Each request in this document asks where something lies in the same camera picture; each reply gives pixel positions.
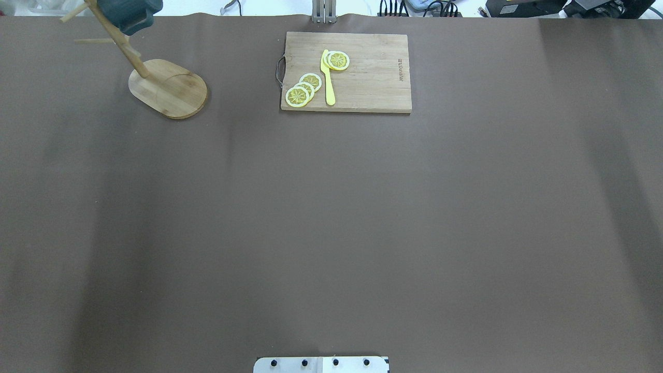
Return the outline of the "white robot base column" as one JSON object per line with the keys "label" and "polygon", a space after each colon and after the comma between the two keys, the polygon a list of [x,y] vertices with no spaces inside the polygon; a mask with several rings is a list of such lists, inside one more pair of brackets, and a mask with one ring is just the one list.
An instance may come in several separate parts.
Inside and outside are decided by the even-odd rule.
{"label": "white robot base column", "polygon": [[279,356],[258,358],[253,372],[390,372],[383,356]]}

